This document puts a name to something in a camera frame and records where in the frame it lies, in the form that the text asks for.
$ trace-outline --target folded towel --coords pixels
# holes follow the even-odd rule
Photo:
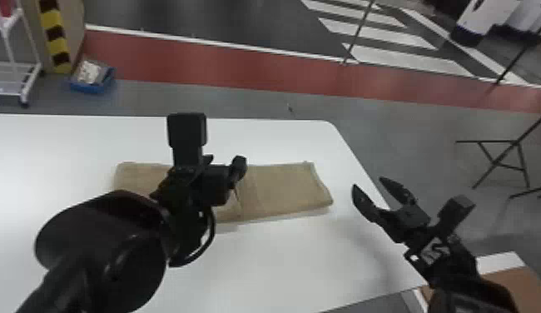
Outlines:
[[[156,190],[170,166],[124,162],[117,166],[114,189],[142,196]],[[330,206],[333,199],[310,162],[252,166],[224,206],[215,207],[216,221],[250,221]]]

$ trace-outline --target red stripe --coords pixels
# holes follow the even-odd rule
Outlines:
[[[122,79],[541,112],[541,89],[493,87],[464,77],[392,67],[344,67],[337,62],[96,31],[87,32],[82,51],[116,67]]]

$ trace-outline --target crosswalk marking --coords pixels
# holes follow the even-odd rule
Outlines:
[[[409,9],[402,9],[406,14],[410,15],[412,18],[417,20],[418,22],[422,23],[427,28],[431,29],[432,31],[436,32],[441,37],[445,38],[448,41],[451,41],[457,48],[463,50],[465,53],[469,54],[472,58],[476,59],[478,62],[482,63],[484,66],[489,68],[494,73],[502,73],[504,72],[505,68],[499,65],[496,61],[492,60],[491,58],[487,57],[482,52],[472,48],[472,47],[465,47],[462,45],[459,45],[457,42],[453,42],[449,39],[449,32],[444,30],[442,27],[438,26],[434,22],[430,21],[428,18],[424,17],[422,14]],[[525,84],[526,81],[516,75],[513,72],[509,72],[505,79],[509,82],[515,82],[520,84]]]
[[[358,25],[350,24],[347,22],[333,21],[328,18],[319,19],[331,32],[343,33],[346,35],[354,35]],[[422,37],[410,35],[403,32],[392,32],[384,29],[378,29],[373,27],[362,27],[359,37],[371,38],[375,40],[381,40],[384,42],[394,42],[407,46],[423,47],[426,49],[435,50],[429,42],[425,41]]]
[[[362,7],[367,7],[367,6],[370,5],[370,2],[365,1],[365,0],[336,0],[336,1],[349,3],[349,4],[358,4],[358,5],[362,6]],[[374,8],[375,10],[381,10],[381,7],[379,7],[377,4],[374,4],[371,7]]]
[[[354,46],[352,55],[360,62],[381,64],[389,67],[403,67],[427,72],[472,77],[473,75],[457,62],[437,57],[423,57],[415,54],[395,52],[374,47]]]
[[[354,10],[352,8],[334,6],[328,3],[317,2],[313,0],[302,0],[302,2],[310,9],[314,11],[333,13],[344,17],[362,18],[364,10]],[[398,27],[406,27],[402,22],[399,22],[394,17],[388,17],[382,14],[372,13],[368,15],[368,21],[378,22],[382,24],[394,25]]]

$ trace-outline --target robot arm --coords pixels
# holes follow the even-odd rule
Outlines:
[[[377,223],[394,242],[409,248],[405,259],[434,289],[428,312],[518,313],[509,291],[480,276],[476,259],[454,233],[474,209],[473,202],[465,196],[451,198],[438,213],[439,222],[430,226],[430,217],[410,191],[384,177],[380,182],[402,204],[399,210],[375,206],[356,185],[352,187],[352,201],[368,221]]]
[[[211,165],[203,156],[204,114],[167,118],[174,167],[151,199],[128,191],[67,208],[40,230],[37,260],[48,269],[18,313],[127,313],[154,295],[166,267],[196,260],[224,205],[246,173],[246,159]]]

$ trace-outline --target metal shelf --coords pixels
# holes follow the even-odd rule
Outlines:
[[[0,32],[8,56],[8,62],[0,62],[0,95],[19,96],[20,103],[24,107],[27,107],[27,96],[37,79],[37,75],[42,70],[42,64],[39,62],[36,44],[33,41],[32,33],[24,16],[20,1],[16,0],[17,6],[12,10],[10,17],[0,17]],[[18,20],[22,20],[26,28],[26,34],[36,60],[34,64],[18,63],[14,59],[14,51],[10,44],[9,34]]]
[[[2,19],[2,26],[4,29],[4,32],[8,33],[16,25],[16,22],[20,19],[22,16],[22,10],[20,8],[16,8],[10,17],[0,17]]]
[[[17,75],[12,72],[9,62],[0,62],[0,95],[19,96],[24,87],[35,80],[41,66],[17,63]]]

